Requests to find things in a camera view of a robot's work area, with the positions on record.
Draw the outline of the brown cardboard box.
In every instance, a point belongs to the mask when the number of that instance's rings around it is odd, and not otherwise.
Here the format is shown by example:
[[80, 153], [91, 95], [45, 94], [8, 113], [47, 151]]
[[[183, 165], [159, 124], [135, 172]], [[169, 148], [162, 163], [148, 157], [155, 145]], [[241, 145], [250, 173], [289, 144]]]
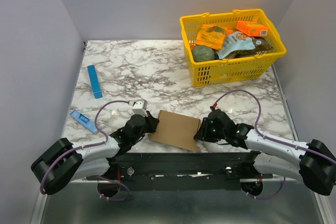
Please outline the brown cardboard box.
[[191, 152], [200, 151], [194, 140], [201, 125], [200, 119], [161, 110], [158, 120], [155, 132], [149, 134], [150, 140]]

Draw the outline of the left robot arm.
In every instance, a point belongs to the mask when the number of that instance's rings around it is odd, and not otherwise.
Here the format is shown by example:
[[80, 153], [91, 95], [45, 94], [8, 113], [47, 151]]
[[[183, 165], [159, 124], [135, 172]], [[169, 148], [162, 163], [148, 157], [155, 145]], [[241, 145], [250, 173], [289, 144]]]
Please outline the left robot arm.
[[127, 153], [145, 135], [156, 131], [159, 119], [149, 111], [146, 116], [134, 114], [125, 126], [108, 136], [89, 144], [73, 144], [66, 137], [57, 140], [39, 156], [30, 169], [40, 182], [43, 194], [61, 191], [72, 180], [102, 176], [112, 179], [115, 164], [110, 159]]

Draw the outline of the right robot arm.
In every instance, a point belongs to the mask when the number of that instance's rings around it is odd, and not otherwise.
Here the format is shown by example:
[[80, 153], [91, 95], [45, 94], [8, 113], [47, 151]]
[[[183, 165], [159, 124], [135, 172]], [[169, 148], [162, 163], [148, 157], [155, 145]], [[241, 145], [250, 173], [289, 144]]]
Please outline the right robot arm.
[[262, 134], [252, 125], [234, 123], [220, 109], [213, 110], [194, 135], [197, 141], [229, 145], [256, 152], [256, 157], [243, 162], [242, 173], [249, 178], [257, 174], [277, 174], [303, 182], [313, 192], [328, 196], [335, 185], [335, 156], [321, 141], [291, 141]]

